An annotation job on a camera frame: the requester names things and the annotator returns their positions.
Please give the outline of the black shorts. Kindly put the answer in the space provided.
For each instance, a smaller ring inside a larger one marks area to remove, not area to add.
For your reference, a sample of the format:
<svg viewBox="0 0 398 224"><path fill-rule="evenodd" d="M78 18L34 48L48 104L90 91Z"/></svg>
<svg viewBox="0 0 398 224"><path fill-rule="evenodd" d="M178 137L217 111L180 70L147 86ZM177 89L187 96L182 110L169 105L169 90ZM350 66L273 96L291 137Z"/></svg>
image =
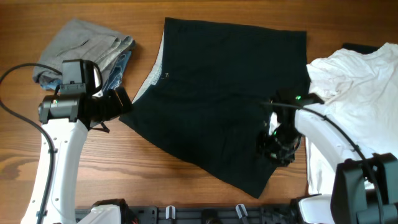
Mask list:
<svg viewBox="0 0 398 224"><path fill-rule="evenodd" d="M275 171L256 154L272 114L263 102L309 85L304 31L166 18L160 77L120 120L258 198Z"/></svg>

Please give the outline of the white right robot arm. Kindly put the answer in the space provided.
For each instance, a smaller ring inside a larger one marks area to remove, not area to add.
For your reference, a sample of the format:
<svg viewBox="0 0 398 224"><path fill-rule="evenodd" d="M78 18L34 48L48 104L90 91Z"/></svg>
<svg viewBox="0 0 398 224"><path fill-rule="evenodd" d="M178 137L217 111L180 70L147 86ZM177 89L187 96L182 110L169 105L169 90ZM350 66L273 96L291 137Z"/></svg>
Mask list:
<svg viewBox="0 0 398 224"><path fill-rule="evenodd" d="M331 194L298 200L302 223L397 223L397 158L366 158L337 121L308 107L271 104L280 126L266 134L260 152L277 166L294 160L300 138L309 138L335 171Z"/></svg>

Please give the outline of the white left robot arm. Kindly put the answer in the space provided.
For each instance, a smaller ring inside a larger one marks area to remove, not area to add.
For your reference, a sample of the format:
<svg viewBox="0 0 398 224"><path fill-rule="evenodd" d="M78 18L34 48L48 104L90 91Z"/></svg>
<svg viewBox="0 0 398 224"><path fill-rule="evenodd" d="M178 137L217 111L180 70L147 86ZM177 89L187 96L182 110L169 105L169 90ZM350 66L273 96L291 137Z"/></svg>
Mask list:
<svg viewBox="0 0 398 224"><path fill-rule="evenodd" d="M75 190L81 152L89 130L128 112L123 87L101 97L62 88L39 106L42 132L39 165L22 223L75 223Z"/></svg>

